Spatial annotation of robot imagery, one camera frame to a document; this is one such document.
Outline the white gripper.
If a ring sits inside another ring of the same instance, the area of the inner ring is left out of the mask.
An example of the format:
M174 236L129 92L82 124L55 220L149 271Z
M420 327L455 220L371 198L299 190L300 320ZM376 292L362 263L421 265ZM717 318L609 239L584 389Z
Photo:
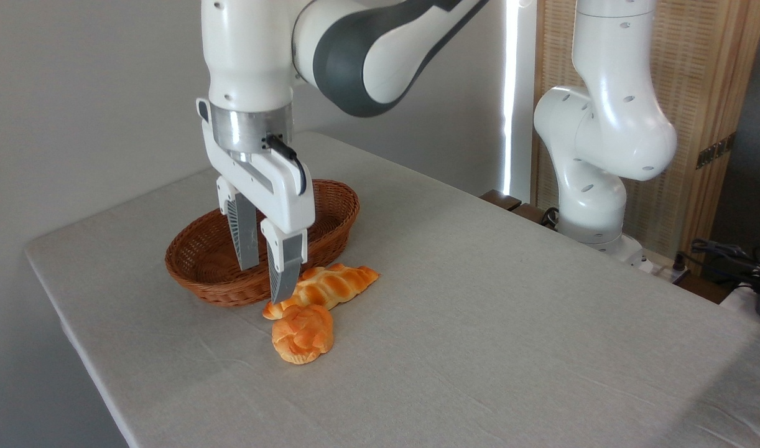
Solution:
M308 230L315 221L312 180L300 195L300 169L277 151L233 159L213 139L203 120L203 138L217 179L220 212L227 217L230 236L241 270L259 263L257 207L266 218L261 232L266 239L273 304L289 299L297 287L301 266L308 261Z

